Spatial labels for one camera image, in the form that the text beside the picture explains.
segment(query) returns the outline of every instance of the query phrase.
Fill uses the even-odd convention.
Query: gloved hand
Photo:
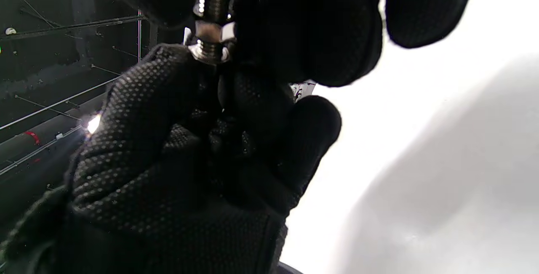
[[[154,22],[181,25],[195,0],[127,0]],[[382,50],[380,0],[238,0],[235,60],[258,58],[287,82],[344,86],[369,73]],[[386,0],[389,37],[404,48],[445,38],[468,0]]]
[[[181,45],[124,73],[65,185],[4,243],[6,273],[272,273],[340,116],[243,65],[222,110],[215,79]]]

